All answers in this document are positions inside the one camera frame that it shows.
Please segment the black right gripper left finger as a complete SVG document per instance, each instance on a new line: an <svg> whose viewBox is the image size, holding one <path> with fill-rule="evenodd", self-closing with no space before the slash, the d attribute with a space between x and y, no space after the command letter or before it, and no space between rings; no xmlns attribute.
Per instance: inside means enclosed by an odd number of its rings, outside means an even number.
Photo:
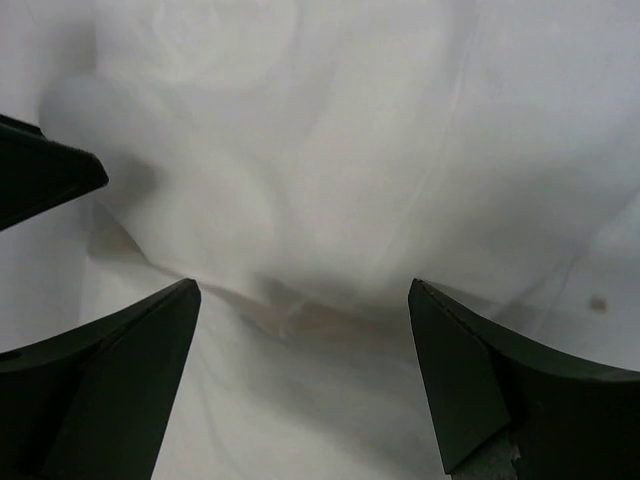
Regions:
<svg viewBox="0 0 640 480"><path fill-rule="evenodd" d="M200 305L183 279L2 353L2 478L151 478Z"/></svg>

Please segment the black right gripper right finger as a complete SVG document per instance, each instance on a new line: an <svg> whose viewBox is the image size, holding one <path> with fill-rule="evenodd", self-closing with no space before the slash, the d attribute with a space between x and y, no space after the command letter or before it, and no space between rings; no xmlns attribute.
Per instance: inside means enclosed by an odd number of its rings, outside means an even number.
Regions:
<svg viewBox="0 0 640 480"><path fill-rule="evenodd" d="M638 477L637 372L540 344L421 280L408 305L450 477Z"/></svg>

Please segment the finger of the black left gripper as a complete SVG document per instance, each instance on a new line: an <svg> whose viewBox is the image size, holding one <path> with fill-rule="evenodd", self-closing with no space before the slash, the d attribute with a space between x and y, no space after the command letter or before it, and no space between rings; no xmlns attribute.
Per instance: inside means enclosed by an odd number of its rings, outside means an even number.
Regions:
<svg viewBox="0 0 640 480"><path fill-rule="evenodd" d="M47 139L29 123L1 117L1 228L6 230L106 186L99 159Z"/></svg>

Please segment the white printed t-shirt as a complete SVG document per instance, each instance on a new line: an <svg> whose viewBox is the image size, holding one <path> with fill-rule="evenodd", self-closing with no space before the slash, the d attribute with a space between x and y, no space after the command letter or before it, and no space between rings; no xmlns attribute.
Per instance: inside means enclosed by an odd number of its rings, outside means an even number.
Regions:
<svg viewBox="0 0 640 480"><path fill-rule="evenodd" d="M639 366L635 1L5 1L1 111L110 181L1 237L1 345L179 278L157 479L440 479L420 278Z"/></svg>

